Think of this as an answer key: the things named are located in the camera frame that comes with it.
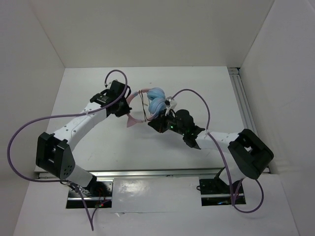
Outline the pink blue cat-ear headphones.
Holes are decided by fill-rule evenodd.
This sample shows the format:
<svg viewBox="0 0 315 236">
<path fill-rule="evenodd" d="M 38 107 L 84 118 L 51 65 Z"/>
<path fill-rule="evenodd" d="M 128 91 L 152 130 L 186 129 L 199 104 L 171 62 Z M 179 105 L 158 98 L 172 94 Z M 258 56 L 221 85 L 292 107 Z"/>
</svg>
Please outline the pink blue cat-ear headphones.
<svg viewBox="0 0 315 236">
<path fill-rule="evenodd" d="M 166 109 L 165 104 L 165 93 L 161 88 L 144 88 L 138 91 L 135 91 L 132 93 L 127 99 L 127 104 L 130 105 L 131 101 L 138 95 L 143 95 L 144 93 L 147 94 L 147 98 L 149 101 L 148 111 L 151 114 L 150 117 L 147 115 L 144 115 L 144 119 L 136 119 L 132 117 L 130 114 L 127 114 L 127 128 L 132 127 L 133 125 L 137 123 L 145 123 L 148 121 L 152 121 L 154 118 L 156 118 L 161 111 L 164 111 Z"/>
</svg>

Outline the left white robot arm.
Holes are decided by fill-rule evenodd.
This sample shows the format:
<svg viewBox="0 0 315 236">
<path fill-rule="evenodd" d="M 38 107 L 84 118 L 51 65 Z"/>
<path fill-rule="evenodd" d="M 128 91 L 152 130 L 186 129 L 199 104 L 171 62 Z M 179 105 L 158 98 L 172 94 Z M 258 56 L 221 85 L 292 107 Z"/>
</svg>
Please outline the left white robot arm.
<svg viewBox="0 0 315 236">
<path fill-rule="evenodd" d="M 110 88 L 90 99 L 82 116 L 75 117 L 52 134 L 42 133 L 37 141 L 36 165 L 60 180 L 78 185 L 86 196 L 98 192 L 105 194 L 105 185 L 98 182 L 96 176 L 78 166 L 72 152 L 81 139 L 109 115 L 121 117 L 130 112 L 131 108 L 125 98 L 126 90 L 126 85 L 113 81 Z"/>
</svg>

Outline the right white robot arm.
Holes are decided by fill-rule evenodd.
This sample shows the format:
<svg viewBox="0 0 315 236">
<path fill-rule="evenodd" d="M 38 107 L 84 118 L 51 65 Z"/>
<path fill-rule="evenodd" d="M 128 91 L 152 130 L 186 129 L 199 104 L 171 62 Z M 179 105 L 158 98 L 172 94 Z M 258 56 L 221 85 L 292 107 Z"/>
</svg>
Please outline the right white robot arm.
<svg viewBox="0 0 315 236">
<path fill-rule="evenodd" d="M 223 167 L 214 177 L 211 187 L 221 193 L 235 190 L 240 180 L 257 180 L 273 160 L 274 154 L 258 136 L 249 129 L 240 133 L 210 132 L 194 123 L 187 110 L 166 114 L 162 111 L 148 125 L 159 133 L 173 131 L 182 136 L 187 146 L 194 149 L 218 150 L 230 154 L 235 162 Z"/>
</svg>

